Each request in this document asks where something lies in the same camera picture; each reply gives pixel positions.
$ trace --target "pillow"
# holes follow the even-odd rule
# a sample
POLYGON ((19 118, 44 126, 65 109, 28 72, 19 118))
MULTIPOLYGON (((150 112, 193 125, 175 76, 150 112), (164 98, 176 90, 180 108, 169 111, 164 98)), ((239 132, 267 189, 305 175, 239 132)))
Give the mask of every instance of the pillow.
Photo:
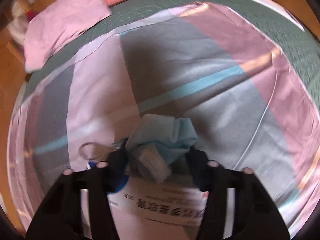
POLYGON ((26 72, 41 69, 54 53, 110 14, 104 0, 57 0, 48 6, 29 23, 26 72))

